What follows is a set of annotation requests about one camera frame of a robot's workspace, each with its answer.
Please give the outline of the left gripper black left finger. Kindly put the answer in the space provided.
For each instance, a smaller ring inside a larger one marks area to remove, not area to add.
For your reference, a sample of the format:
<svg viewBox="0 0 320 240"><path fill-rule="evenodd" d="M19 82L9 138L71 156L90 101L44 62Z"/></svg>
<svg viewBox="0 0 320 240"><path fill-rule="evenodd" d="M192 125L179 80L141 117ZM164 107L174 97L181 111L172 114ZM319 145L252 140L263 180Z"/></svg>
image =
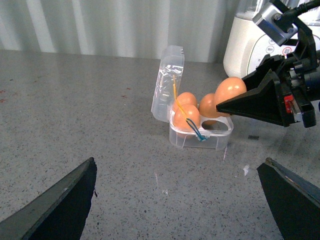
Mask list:
<svg viewBox="0 0 320 240"><path fill-rule="evenodd" d="M0 223L2 240L79 240L95 191L90 157L25 207Z"/></svg>

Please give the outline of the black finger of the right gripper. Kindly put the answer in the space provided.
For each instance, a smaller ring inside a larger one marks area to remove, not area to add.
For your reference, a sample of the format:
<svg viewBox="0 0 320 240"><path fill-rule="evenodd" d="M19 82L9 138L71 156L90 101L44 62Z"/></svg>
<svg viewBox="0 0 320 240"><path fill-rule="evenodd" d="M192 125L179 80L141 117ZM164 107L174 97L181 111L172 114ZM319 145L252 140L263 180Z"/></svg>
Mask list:
<svg viewBox="0 0 320 240"><path fill-rule="evenodd" d="M251 91L253 89L256 89L260 85L268 71L272 70L273 72L275 72L284 60L285 57L283 55L265 55L258 67L256 67L253 72L242 79L246 85L246 90Z"/></svg>
<svg viewBox="0 0 320 240"><path fill-rule="evenodd" d="M277 74L271 69L255 89L216 105L220 113L247 117L263 122L285 126L283 116L285 107L276 90L279 82Z"/></svg>

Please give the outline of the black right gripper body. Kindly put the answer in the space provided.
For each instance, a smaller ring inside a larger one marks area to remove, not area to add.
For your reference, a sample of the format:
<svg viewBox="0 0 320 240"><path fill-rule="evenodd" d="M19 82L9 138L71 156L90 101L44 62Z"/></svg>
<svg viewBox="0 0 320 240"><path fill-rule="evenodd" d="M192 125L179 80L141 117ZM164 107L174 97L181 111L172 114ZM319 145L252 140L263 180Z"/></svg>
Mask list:
<svg viewBox="0 0 320 240"><path fill-rule="evenodd" d="M287 113L310 128L317 124L312 102L320 99L320 52L312 30L303 22L297 27L296 48L283 58L276 73L289 91L284 97Z"/></svg>

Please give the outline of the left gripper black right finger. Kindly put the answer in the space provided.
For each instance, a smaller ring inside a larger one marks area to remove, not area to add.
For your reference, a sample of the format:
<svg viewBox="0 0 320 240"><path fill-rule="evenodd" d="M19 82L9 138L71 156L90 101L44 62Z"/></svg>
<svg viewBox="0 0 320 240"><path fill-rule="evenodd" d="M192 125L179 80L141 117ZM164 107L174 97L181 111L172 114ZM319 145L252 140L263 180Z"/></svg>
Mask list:
<svg viewBox="0 0 320 240"><path fill-rule="evenodd" d="M320 188L270 157L257 172L282 237L285 240L318 240Z"/></svg>

